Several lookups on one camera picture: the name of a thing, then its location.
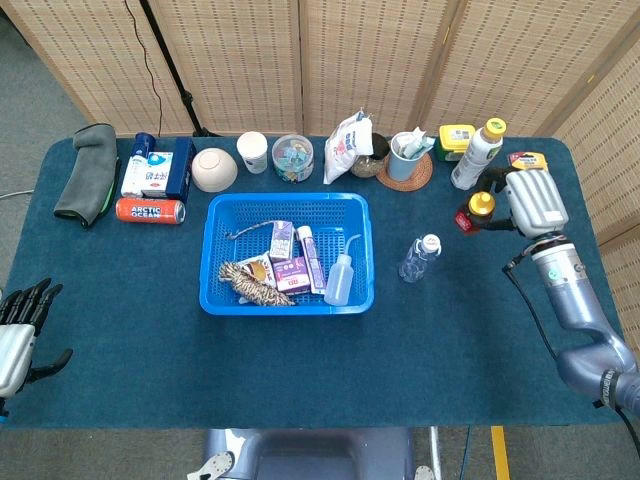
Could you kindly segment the dark blue cardboard box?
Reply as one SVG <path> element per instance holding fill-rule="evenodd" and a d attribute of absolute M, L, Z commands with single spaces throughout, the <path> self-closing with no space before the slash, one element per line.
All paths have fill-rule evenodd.
<path fill-rule="evenodd" d="M 176 139 L 165 187 L 165 196 L 168 199 L 187 202 L 191 181 L 191 165 L 196 153 L 197 150 L 191 137 Z"/>

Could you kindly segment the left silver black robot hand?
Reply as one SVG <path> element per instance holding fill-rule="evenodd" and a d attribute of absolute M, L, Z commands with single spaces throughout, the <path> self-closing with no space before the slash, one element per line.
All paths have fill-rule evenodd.
<path fill-rule="evenodd" d="M 62 289 L 62 284 L 52 286 L 51 279 L 44 278 L 0 301 L 0 410 L 25 385 L 56 375 L 72 358 L 73 350 L 66 349 L 49 365 L 32 364 L 36 341 Z"/>

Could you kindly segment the white blue tissue pack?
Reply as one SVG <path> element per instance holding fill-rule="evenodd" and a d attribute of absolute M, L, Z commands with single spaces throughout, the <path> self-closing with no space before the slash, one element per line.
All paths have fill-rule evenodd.
<path fill-rule="evenodd" d="M 172 152 L 150 152 L 147 157 L 132 156 L 125 171 L 121 195 L 166 198 L 172 159 Z"/>

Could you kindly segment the bear-shaped honey bottle yellow cap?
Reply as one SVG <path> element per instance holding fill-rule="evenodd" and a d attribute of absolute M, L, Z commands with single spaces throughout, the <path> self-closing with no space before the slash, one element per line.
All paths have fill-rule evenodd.
<path fill-rule="evenodd" d="M 478 232 L 491 222 L 495 207 L 496 201 L 491 193 L 473 193 L 456 211 L 454 222 L 464 234 Z"/>

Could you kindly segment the yellow razor blister pack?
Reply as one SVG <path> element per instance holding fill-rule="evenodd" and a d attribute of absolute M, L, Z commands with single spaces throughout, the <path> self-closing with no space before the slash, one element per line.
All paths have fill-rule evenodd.
<path fill-rule="evenodd" d="M 543 153 L 519 151 L 507 156 L 510 170 L 544 170 L 549 171 L 548 162 Z"/>

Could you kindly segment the clear plastic bottle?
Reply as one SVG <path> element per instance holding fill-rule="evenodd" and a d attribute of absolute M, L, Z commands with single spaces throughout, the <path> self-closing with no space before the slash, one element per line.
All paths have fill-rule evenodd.
<path fill-rule="evenodd" d="M 435 261 L 442 251 L 440 238 L 435 234 L 426 234 L 416 238 L 405 259 L 399 265 L 398 273 L 407 283 L 415 283 L 420 280 L 429 263 Z"/>

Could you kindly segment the white paper cup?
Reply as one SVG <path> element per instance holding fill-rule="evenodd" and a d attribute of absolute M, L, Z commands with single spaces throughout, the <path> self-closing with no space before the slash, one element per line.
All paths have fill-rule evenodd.
<path fill-rule="evenodd" d="M 250 173 L 261 174 L 266 170 L 268 142 L 262 133 L 256 131 L 243 133 L 237 139 L 236 148 Z"/>

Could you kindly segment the grey metal table leg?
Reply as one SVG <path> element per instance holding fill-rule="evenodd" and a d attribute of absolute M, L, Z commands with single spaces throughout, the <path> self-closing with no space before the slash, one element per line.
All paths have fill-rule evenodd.
<path fill-rule="evenodd" d="M 431 470 L 434 480 L 442 480 L 439 430 L 437 426 L 429 427 Z"/>

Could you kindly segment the bamboo folding screen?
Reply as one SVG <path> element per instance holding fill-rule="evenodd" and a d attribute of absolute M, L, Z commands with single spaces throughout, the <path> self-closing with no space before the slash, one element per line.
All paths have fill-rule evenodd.
<path fill-rule="evenodd" d="M 325 135 L 503 118 L 572 151 L 617 309 L 640 314 L 640 0 L 149 0 L 199 121 Z M 193 126 L 138 0 L 0 0 L 91 121 Z"/>

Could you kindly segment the blue plastic perforated basket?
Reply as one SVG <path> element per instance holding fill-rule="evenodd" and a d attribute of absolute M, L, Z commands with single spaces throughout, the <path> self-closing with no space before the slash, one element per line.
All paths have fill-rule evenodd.
<path fill-rule="evenodd" d="M 218 278 L 220 266 L 268 251 L 271 220 L 290 221 L 311 228 L 319 260 L 328 271 L 356 235 L 348 254 L 354 275 L 348 303 L 331 306 L 320 295 L 299 294 L 288 307 L 239 302 L 229 283 Z M 289 192 L 234 193 L 216 196 L 209 205 L 200 265 L 199 301 L 202 309 L 219 316 L 355 315 L 374 302 L 373 235 L 366 199 L 355 193 Z"/>

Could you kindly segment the toothbrush pack in cup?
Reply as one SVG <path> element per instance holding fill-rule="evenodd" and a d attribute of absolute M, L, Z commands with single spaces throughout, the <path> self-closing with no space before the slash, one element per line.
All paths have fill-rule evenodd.
<path fill-rule="evenodd" d="M 435 138 L 429 136 L 420 127 L 416 127 L 411 132 L 400 133 L 396 141 L 398 155 L 405 159 L 421 157 L 425 152 L 431 150 L 435 144 Z"/>

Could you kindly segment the small purple white milk carton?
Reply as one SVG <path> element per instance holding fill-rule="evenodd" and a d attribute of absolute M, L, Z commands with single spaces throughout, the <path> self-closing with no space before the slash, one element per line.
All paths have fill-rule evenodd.
<path fill-rule="evenodd" d="M 290 260 L 293 254 L 294 226 L 290 221 L 273 222 L 269 257 L 273 262 Z"/>

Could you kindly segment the translucent squeeze wash bottle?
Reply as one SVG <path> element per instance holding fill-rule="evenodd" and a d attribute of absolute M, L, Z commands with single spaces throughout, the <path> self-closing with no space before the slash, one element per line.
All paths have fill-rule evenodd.
<path fill-rule="evenodd" d="M 354 275 L 349 247 L 354 240 L 360 237 L 361 235 L 357 234 L 347 240 L 343 252 L 337 256 L 335 263 L 330 268 L 324 293 L 324 301 L 329 305 L 345 306 L 348 303 Z"/>

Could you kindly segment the flat purple cardboard box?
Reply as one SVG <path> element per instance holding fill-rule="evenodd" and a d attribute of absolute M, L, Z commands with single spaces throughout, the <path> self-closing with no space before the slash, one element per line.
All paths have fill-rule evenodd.
<path fill-rule="evenodd" d="M 276 288 L 286 295 L 307 293 L 311 289 L 311 282 L 303 257 L 294 257 L 272 264 Z"/>

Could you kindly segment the grey folded cloth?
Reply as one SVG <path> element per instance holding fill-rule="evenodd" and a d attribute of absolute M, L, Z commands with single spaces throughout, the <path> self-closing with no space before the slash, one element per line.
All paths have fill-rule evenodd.
<path fill-rule="evenodd" d="M 108 208 L 119 174 L 115 129 L 99 123 L 73 136 L 76 160 L 54 207 L 54 215 L 76 219 L 88 229 Z"/>

